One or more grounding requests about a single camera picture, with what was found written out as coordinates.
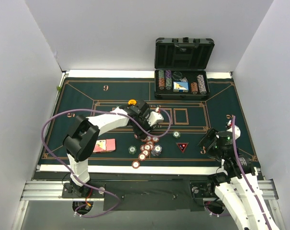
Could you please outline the red poker chip stack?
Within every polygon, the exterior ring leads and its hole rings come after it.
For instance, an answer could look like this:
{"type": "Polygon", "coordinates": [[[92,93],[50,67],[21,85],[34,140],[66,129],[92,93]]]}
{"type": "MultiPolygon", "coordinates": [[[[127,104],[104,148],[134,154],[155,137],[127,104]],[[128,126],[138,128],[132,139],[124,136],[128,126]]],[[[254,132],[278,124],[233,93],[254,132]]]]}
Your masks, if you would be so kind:
{"type": "Polygon", "coordinates": [[[157,146],[159,140],[159,138],[153,138],[150,136],[147,136],[145,139],[141,140],[143,144],[140,146],[140,150],[141,153],[145,155],[146,159],[158,157],[155,146],[157,146]]]}

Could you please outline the green poker chip stack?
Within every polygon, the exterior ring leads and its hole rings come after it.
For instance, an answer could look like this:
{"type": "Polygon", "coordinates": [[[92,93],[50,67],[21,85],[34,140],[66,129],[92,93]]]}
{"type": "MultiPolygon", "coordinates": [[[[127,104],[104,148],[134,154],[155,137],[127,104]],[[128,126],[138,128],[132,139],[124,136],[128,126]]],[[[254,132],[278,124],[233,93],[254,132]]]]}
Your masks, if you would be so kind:
{"type": "Polygon", "coordinates": [[[128,148],[128,152],[129,152],[129,154],[133,155],[137,152],[137,148],[135,146],[130,146],[128,148]]]}

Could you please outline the blue poker chip stack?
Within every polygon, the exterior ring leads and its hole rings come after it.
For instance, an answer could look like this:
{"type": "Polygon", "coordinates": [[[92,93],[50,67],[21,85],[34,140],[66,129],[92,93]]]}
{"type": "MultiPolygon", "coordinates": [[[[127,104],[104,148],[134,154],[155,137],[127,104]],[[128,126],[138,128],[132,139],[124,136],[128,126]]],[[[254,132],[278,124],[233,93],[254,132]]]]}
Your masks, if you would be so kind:
{"type": "Polygon", "coordinates": [[[155,145],[151,151],[151,154],[153,156],[160,156],[162,152],[162,147],[160,145],[155,145]]]}

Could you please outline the orange big blind button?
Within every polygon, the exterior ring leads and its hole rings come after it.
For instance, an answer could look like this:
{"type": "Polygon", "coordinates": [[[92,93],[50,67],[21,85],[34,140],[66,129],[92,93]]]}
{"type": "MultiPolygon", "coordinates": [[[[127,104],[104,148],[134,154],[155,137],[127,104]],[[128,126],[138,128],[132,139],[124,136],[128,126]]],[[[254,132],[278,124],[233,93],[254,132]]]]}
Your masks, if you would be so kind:
{"type": "Polygon", "coordinates": [[[129,100],[129,102],[128,102],[129,105],[135,105],[136,103],[137,103],[137,101],[134,100],[134,99],[131,99],[131,100],[129,100]]]}

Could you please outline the moved green chip stack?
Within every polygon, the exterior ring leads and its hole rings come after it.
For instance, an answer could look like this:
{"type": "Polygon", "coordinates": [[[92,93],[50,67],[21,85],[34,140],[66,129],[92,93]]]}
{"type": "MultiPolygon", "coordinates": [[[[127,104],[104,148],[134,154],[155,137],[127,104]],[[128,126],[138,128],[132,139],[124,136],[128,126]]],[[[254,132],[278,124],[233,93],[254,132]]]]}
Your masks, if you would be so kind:
{"type": "Polygon", "coordinates": [[[179,132],[179,131],[174,131],[174,132],[173,132],[173,137],[174,137],[174,138],[180,138],[180,137],[181,137],[180,132],[179,132]]]}

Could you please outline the red playing card deck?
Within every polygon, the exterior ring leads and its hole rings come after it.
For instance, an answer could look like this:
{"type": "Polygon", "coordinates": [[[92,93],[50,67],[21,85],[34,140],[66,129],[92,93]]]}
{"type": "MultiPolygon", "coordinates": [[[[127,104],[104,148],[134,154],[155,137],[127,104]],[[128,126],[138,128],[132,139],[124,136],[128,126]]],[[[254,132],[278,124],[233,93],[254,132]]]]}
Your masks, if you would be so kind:
{"type": "Polygon", "coordinates": [[[116,140],[112,139],[101,139],[95,144],[93,153],[105,153],[112,152],[116,150],[116,140]]]}

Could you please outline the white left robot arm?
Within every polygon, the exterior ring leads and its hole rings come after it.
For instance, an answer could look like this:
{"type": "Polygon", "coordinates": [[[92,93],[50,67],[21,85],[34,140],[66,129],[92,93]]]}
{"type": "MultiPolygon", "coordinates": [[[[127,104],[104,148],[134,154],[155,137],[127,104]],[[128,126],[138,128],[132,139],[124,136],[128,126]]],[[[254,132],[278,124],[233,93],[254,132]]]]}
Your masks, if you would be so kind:
{"type": "Polygon", "coordinates": [[[118,106],[111,114],[77,116],[63,140],[73,171],[70,174],[73,192],[79,197],[89,194],[88,158],[92,155],[99,136],[119,127],[132,126],[137,138],[145,139],[146,133],[151,132],[163,120],[163,116],[151,110],[144,101],[118,106]]]}

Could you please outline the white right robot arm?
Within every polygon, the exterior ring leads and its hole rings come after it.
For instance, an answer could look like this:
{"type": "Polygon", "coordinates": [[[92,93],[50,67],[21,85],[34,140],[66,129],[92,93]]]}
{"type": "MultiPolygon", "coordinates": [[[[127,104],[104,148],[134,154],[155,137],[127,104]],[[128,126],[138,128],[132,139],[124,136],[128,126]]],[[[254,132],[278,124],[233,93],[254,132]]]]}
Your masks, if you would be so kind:
{"type": "Polygon", "coordinates": [[[224,204],[240,230],[277,230],[259,187],[257,172],[248,157],[239,154],[237,126],[225,131],[211,128],[199,147],[221,163],[221,172],[208,176],[206,192],[224,204]]]}

